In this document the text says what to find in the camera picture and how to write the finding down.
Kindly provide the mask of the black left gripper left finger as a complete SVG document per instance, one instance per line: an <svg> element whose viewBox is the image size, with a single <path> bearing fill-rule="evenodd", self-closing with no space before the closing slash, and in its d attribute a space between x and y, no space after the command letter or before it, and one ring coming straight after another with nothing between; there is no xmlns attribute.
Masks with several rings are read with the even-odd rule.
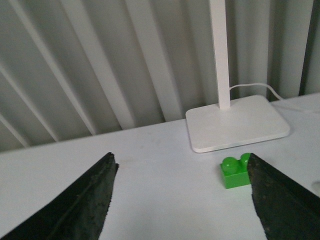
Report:
<svg viewBox="0 0 320 240"><path fill-rule="evenodd" d="M3 236L4 240L97 240L119 168L109 152L50 203Z"/></svg>

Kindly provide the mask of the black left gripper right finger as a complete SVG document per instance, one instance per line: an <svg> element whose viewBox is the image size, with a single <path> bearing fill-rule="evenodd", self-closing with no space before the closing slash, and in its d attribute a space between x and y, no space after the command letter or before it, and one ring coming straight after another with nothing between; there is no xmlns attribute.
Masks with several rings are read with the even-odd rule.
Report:
<svg viewBox="0 0 320 240"><path fill-rule="evenodd" d="M247 164L252 200L269 240L318 240L320 198L251 153Z"/></svg>

